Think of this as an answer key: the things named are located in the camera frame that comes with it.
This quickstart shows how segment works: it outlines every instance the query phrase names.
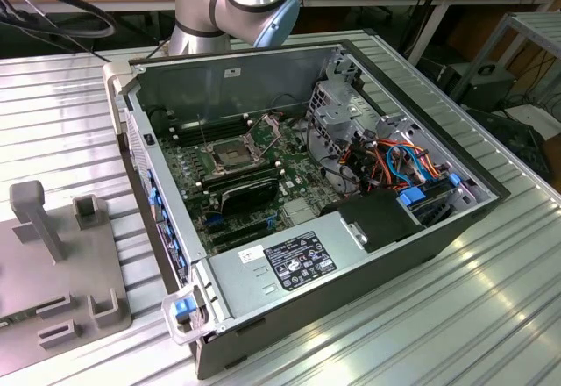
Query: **warning label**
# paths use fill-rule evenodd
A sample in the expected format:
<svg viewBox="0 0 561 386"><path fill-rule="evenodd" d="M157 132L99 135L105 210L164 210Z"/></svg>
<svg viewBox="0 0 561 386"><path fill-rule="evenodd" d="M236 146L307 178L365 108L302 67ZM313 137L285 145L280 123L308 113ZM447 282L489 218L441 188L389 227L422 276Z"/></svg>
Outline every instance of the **warning label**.
<svg viewBox="0 0 561 386"><path fill-rule="evenodd" d="M266 248L265 256L287 291L337 269L313 231Z"/></svg>

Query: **aluminum workbench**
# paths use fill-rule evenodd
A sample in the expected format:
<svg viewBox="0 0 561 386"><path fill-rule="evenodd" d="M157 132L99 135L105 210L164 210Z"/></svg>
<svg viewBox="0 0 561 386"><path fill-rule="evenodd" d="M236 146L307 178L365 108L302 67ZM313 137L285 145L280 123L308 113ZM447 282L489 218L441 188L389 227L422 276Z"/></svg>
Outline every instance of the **aluminum workbench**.
<svg viewBox="0 0 561 386"><path fill-rule="evenodd" d="M160 314L166 292L113 135L102 63L86 54L0 61L0 216L12 218L8 186L24 179L41 180L50 206L86 192L107 199L134 317L128 330L0 384L561 383L561 197L381 39L356 31L288 42L342 38L503 182L507 202L436 259L198 382L189 348L173 343Z"/></svg>

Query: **metal shelf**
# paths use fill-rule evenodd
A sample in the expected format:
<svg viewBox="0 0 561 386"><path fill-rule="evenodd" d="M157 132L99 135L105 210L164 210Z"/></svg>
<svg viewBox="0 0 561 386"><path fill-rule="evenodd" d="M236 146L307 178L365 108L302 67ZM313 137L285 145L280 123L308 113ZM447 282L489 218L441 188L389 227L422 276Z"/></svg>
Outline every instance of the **metal shelf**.
<svg viewBox="0 0 561 386"><path fill-rule="evenodd" d="M204 384L559 384L561 197L380 38L332 32L288 43L338 39L386 71L512 195L437 258ZM26 177L44 183L48 204L90 191L108 198L134 321L0 384L198 384L189 348L169 338L160 313L166 292L118 157L102 65L86 54L0 61L0 216L12 218L7 186ZM365 90L392 111L377 87Z"/></svg>
<svg viewBox="0 0 561 386"><path fill-rule="evenodd" d="M458 81L456 87L450 93L450 98L457 101L469 82L475 76L487 56L493 51L496 44L502 39L508 29L518 32L518 37L502 55L499 63L507 65L516 53L522 42L527 39L538 44L542 49L561 58L561 13L559 12L527 12L527 13L507 13L494 29L491 36L487 39L481 50L479 50L471 66ZM539 104L550 97L552 90L561 83L561 74L555 77L543 92L539 95Z"/></svg>

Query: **chip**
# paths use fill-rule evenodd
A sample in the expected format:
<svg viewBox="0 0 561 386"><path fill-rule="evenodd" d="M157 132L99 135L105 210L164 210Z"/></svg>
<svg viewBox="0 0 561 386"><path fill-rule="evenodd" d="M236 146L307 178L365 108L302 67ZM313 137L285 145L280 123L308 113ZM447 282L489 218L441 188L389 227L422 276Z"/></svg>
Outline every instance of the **chip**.
<svg viewBox="0 0 561 386"><path fill-rule="evenodd" d="M252 161L252 155L240 139L228 140L213 146L213 154L217 164L236 167Z"/></svg>

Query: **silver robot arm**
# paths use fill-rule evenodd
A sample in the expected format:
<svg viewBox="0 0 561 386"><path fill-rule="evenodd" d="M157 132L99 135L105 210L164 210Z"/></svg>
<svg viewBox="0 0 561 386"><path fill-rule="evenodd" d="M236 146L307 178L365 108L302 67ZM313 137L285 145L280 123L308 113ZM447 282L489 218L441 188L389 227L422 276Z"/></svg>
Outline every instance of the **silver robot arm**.
<svg viewBox="0 0 561 386"><path fill-rule="evenodd" d="M169 55L230 50L230 35L255 47L278 46L295 25L298 0L175 0Z"/></svg>

